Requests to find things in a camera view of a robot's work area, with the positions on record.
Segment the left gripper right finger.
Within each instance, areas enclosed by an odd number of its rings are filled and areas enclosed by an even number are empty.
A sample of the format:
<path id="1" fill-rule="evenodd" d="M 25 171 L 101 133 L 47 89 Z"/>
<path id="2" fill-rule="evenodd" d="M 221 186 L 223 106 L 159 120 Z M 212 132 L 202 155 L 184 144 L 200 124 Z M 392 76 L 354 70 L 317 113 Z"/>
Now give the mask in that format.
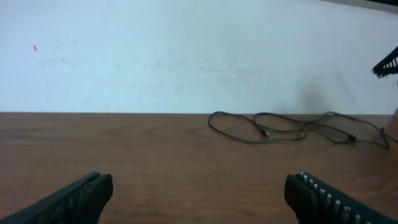
<path id="1" fill-rule="evenodd" d="M 299 224 L 397 224 L 308 172 L 287 175 L 284 198 Z"/>

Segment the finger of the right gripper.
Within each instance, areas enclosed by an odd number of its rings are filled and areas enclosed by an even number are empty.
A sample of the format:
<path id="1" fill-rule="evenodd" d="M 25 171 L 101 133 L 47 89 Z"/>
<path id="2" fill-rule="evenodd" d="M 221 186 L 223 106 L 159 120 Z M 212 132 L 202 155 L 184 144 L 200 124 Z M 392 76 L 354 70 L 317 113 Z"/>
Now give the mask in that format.
<path id="1" fill-rule="evenodd" d="M 398 74 L 397 54 L 398 47 L 396 47 L 389 55 L 387 55 L 377 65 L 373 67 L 373 74 L 375 74 L 378 78 Z"/>

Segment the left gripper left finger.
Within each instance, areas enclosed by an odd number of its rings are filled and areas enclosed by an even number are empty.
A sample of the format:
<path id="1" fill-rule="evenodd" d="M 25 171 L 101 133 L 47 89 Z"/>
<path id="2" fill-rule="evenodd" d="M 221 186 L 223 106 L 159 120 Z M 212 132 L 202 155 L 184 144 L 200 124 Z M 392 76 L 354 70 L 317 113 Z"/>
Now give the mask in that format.
<path id="1" fill-rule="evenodd" d="M 3 218 L 1 223 L 97 224 L 112 196 L 112 176 L 91 172 L 35 204 Z"/>

